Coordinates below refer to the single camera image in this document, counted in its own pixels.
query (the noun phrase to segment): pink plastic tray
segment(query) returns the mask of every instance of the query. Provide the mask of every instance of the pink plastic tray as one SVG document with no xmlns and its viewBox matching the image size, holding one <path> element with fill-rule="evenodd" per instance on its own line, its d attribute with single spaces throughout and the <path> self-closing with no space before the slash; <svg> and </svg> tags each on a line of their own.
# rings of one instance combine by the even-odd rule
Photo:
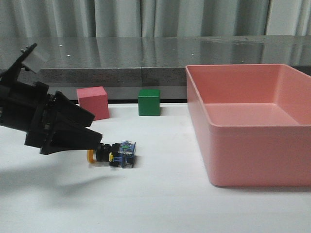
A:
<svg viewBox="0 0 311 233">
<path fill-rule="evenodd" d="M 209 180 L 311 185 L 311 77 L 287 65 L 187 66 L 188 106 Z"/>
</svg>

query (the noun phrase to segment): white table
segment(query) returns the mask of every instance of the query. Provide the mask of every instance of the white table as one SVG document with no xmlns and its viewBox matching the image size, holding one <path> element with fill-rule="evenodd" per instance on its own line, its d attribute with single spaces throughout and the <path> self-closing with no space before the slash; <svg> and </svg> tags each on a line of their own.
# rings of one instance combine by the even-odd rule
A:
<svg viewBox="0 0 311 233">
<path fill-rule="evenodd" d="M 51 155 L 0 127 L 0 232 L 311 232 L 311 187 L 214 187 L 187 104 L 109 105 L 91 129 L 137 142 L 134 168 L 90 166 L 86 151 Z"/>
</svg>

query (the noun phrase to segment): green cube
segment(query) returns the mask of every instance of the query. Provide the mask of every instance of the green cube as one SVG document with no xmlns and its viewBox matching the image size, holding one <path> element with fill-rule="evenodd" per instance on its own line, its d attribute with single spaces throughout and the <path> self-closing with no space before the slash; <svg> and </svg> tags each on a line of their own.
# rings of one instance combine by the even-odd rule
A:
<svg viewBox="0 0 311 233">
<path fill-rule="evenodd" d="M 160 115 L 160 90 L 140 90 L 138 95 L 138 114 L 140 116 Z"/>
</svg>

